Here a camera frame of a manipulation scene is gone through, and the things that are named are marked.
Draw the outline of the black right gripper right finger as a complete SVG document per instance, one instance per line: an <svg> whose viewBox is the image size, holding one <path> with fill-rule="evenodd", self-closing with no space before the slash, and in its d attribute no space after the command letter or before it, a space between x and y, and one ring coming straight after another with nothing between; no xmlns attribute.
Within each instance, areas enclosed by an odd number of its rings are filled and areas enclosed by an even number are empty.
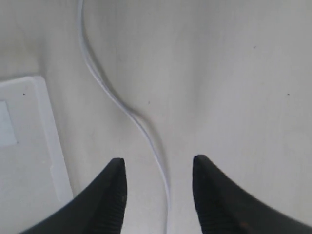
<svg viewBox="0 0 312 234"><path fill-rule="evenodd" d="M207 156L193 159L193 197L204 234L310 234L312 228L264 204Z"/></svg>

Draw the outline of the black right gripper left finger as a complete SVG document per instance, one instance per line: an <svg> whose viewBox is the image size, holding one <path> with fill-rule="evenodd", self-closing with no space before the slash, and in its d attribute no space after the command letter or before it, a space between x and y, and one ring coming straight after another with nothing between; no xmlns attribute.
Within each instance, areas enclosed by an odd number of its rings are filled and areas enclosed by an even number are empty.
<svg viewBox="0 0 312 234"><path fill-rule="evenodd" d="M119 234L127 202L125 161L113 158L71 202L26 234Z"/></svg>

